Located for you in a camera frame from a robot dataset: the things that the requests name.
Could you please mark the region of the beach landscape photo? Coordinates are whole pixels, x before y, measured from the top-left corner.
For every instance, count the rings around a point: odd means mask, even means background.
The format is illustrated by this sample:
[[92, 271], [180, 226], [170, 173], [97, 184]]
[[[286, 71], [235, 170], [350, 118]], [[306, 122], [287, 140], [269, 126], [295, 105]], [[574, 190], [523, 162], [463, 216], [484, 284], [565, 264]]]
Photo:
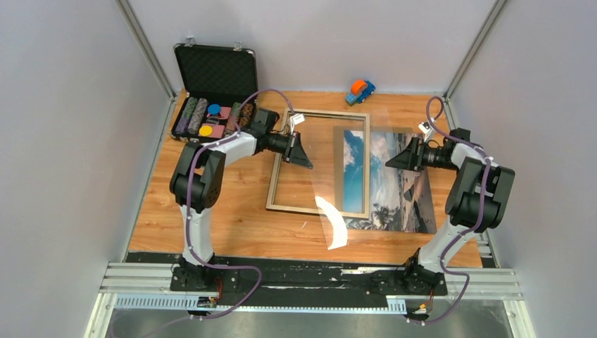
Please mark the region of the beach landscape photo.
[[411, 172], [386, 166], [386, 162], [406, 148], [412, 132], [377, 129], [370, 132], [369, 190], [364, 190], [364, 132], [342, 130], [335, 138], [343, 146], [342, 185], [337, 203], [349, 213], [364, 213], [369, 196], [369, 213], [364, 218], [345, 218], [352, 230], [384, 230], [434, 234], [437, 231], [432, 192], [427, 171]]

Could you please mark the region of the wooden picture frame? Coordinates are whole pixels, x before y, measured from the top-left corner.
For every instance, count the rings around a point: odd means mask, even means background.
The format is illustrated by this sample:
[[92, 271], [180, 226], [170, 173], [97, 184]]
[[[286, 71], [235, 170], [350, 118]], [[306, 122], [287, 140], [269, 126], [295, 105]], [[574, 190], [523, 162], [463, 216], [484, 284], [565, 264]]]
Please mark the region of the wooden picture frame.
[[301, 142], [313, 169], [285, 163], [277, 155], [265, 207], [269, 211], [325, 215], [337, 212], [343, 218], [364, 218], [366, 215], [341, 212], [334, 204], [333, 128], [357, 127], [365, 132], [365, 150], [370, 150], [370, 116], [367, 113], [322, 111], [297, 108], [286, 111], [282, 124], [289, 127], [291, 114], [303, 113], [305, 121], [297, 125]]

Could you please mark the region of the clear acrylic sheet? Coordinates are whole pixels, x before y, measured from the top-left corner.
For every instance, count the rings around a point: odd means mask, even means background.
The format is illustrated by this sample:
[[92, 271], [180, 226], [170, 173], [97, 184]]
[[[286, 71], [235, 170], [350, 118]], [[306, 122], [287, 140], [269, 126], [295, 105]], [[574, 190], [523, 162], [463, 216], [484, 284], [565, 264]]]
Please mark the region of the clear acrylic sheet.
[[314, 162], [313, 205], [322, 216], [329, 250], [348, 246], [355, 231], [433, 233], [426, 173], [385, 163], [418, 137], [411, 127], [368, 114], [309, 112], [296, 129]]

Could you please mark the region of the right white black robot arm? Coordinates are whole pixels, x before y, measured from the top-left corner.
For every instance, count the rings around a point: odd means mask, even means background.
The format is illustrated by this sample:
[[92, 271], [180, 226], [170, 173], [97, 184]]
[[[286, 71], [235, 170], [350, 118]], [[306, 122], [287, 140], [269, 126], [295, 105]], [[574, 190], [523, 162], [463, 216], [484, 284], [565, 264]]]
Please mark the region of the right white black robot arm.
[[490, 159], [482, 147], [471, 143], [470, 131], [463, 128], [451, 130], [438, 147], [415, 137], [385, 165], [417, 173], [425, 168], [456, 172], [446, 200], [446, 221], [396, 278], [408, 293], [429, 294], [444, 281], [447, 263], [471, 238], [501, 223], [515, 171]]

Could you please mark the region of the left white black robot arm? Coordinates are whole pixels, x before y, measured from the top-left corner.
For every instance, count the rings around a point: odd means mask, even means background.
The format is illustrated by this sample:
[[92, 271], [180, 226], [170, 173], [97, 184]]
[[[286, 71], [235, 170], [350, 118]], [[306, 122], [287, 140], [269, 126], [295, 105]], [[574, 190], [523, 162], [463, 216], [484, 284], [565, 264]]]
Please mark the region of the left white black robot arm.
[[264, 150], [277, 153], [286, 163], [313, 168], [301, 143], [299, 132], [273, 130], [278, 113], [259, 108], [248, 127], [243, 127], [220, 141], [184, 146], [170, 180], [170, 192], [180, 206], [184, 224], [184, 251], [180, 277], [199, 291], [215, 284], [214, 256], [211, 243], [211, 216], [218, 200], [225, 168]]

